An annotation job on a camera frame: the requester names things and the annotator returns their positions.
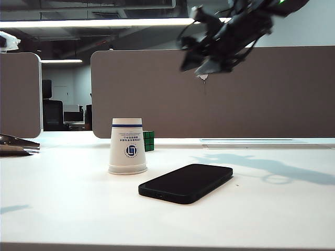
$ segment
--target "desk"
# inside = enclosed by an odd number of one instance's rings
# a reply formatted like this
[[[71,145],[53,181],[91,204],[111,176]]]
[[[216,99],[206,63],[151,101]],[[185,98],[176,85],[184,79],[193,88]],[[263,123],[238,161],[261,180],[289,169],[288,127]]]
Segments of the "desk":
[[[5,251],[335,249],[334,149],[157,145],[147,172],[116,176],[109,140],[91,131],[34,140],[39,154],[1,159]],[[230,166],[234,177],[190,205],[138,195],[142,182],[190,163]]]

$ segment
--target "paper cup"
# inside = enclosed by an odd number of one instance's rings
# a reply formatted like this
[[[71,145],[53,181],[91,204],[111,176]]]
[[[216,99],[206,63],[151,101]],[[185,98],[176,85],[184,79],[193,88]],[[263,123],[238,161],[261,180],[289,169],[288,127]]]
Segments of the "paper cup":
[[[114,118],[110,137],[110,174],[139,174],[147,170],[142,119]]]

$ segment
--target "black robotic arm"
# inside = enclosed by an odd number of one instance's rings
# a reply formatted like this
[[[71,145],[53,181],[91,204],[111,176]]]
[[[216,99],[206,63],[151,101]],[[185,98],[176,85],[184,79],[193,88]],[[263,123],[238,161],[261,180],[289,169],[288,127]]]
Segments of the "black robotic arm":
[[[231,20],[227,23],[205,13],[202,7],[194,7],[190,17],[206,24],[206,36],[201,41],[182,37],[182,34],[178,37],[180,48],[187,51],[181,71],[197,67],[196,75],[231,72],[251,52],[260,37],[271,33],[273,15],[286,17],[308,1],[230,0]]]

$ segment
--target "ceiling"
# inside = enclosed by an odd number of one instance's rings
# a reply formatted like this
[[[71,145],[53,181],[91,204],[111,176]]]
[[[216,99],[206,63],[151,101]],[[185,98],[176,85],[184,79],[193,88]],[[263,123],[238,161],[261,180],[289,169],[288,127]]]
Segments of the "ceiling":
[[[1,0],[1,21],[186,18],[193,6],[204,4],[215,13],[228,0]],[[42,59],[90,61],[93,52],[170,47],[182,27],[144,28],[16,28],[2,29],[21,39],[20,52],[34,52]],[[203,31],[195,26],[190,33]]]

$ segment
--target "ceiling light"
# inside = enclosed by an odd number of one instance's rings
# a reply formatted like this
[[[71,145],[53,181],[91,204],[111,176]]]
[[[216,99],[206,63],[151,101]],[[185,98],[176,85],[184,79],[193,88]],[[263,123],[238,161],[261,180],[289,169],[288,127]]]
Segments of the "ceiling light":
[[[64,60],[41,60],[41,63],[81,63],[80,59],[64,59]]]
[[[174,26],[189,25],[191,18],[158,18],[158,19],[110,19],[110,20],[60,20],[60,21],[5,21],[1,28],[51,28],[51,27],[137,27],[137,26]]]

